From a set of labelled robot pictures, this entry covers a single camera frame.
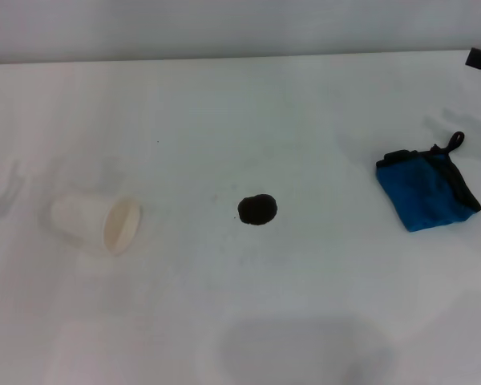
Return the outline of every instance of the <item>white tabletop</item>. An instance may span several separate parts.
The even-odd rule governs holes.
[[[0,66],[0,384],[481,384],[481,212],[408,233],[374,177],[461,130],[481,203],[466,57]],[[132,248],[52,231],[67,191],[139,198]]]

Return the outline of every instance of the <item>blue pouch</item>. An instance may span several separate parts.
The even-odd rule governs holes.
[[[465,135],[456,132],[446,148],[400,150],[376,163],[376,177],[408,231],[466,221],[481,205],[449,157]]]

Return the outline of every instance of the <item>white paper cup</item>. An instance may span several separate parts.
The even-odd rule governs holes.
[[[133,241],[141,208],[132,198],[72,193],[55,199],[50,217],[52,224],[64,233],[117,255]]]

